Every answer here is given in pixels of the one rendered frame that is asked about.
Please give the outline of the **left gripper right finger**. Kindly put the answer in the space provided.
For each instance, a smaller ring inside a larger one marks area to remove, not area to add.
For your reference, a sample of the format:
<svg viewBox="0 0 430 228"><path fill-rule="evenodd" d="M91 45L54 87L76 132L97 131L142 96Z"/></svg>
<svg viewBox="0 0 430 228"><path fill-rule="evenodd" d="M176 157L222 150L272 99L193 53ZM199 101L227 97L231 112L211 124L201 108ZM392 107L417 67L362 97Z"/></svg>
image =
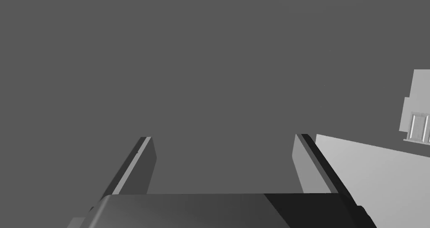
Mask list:
<svg viewBox="0 0 430 228"><path fill-rule="evenodd" d="M308 134L296 134L292 160L304 193L337 193L353 197Z"/></svg>

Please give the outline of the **pale panelled door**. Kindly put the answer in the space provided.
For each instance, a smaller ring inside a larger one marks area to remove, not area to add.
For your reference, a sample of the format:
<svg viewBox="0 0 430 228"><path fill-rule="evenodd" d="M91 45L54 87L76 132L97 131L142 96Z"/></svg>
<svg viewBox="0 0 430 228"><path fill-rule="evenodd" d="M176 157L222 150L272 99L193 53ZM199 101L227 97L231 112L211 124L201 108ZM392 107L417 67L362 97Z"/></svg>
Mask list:
<svg viewBox="0 0 430 228"><path fill-rule="evenodd" d="M430 145L430 114L411 112L407 137L407 142Z"/></svg>

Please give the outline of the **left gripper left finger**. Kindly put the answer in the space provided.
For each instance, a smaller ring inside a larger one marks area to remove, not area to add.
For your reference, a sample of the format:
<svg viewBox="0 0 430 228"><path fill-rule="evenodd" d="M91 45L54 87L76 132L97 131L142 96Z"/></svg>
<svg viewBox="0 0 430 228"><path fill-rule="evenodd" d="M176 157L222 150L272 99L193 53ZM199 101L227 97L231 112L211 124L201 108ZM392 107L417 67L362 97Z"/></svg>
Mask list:
<svg viewBox="0 0 430 228"><path fill-rule="evenodd" d="M156 161L153 139L141 137L109 183L101 199L108 195L146 194Z"/></svg>

